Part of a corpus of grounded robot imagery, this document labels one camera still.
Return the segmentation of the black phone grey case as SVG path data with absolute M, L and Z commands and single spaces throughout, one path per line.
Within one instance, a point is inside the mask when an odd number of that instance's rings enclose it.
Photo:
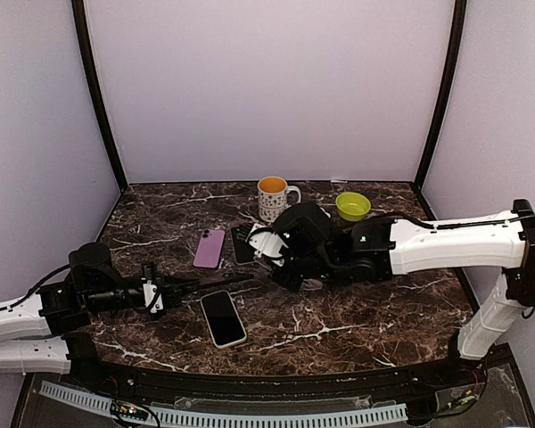
M 198 280 L 195 285 L 192 285 L 192 290 L 200 291 L 221 285 L 236 284 L 249 281 L 253 278 L 254 274 L 228 274 L 223 276 L 207 277 Z

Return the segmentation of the clear magsafe phone case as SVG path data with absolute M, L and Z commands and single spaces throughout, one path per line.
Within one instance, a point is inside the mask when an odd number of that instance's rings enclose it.
M 302 281 L 300 289 L 305 292 L 313 292 L 321 290 L 324 287 L 324 284 L 313 278 L 306 278 Z

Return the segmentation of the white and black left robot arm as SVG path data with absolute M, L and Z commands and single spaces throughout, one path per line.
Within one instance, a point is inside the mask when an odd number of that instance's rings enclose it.
M 86 387 L 102 388 L 107 367 L 82 331 L 92 318 L 126 309 L 160 318 L 196 286 L 194 279 L 163 276 L 152 264 L 125 277 L 107 246 L 87 243 L 25 295 L 0 303 L 0 373 L 65 375 L 72 368 Z

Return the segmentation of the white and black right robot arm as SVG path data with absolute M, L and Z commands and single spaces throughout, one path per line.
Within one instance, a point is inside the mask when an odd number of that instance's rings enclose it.
M 447 387 L 459 385 L 472 371 L 471 360 L 484 358 L 526 309 L 535 308 L 535 212 L 524 199 L 486 217 L 421 221 L 385 213 L 347 228 L 306 202 L 276 219 L 257 252 L 274 263 L 273 280 L 292 291 L 307 279 L 352 284 L 438 268 L 499 268 L 490 296 L 456 334 L 454 353 L 438 365 L 437 378 Z

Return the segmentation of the black phone dark case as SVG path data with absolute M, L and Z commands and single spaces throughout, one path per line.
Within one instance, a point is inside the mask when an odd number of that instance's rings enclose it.
M 219 266 L 226 232 L 223 229 L 205 229 L 193 259 L 196 268 L 216 269 Z

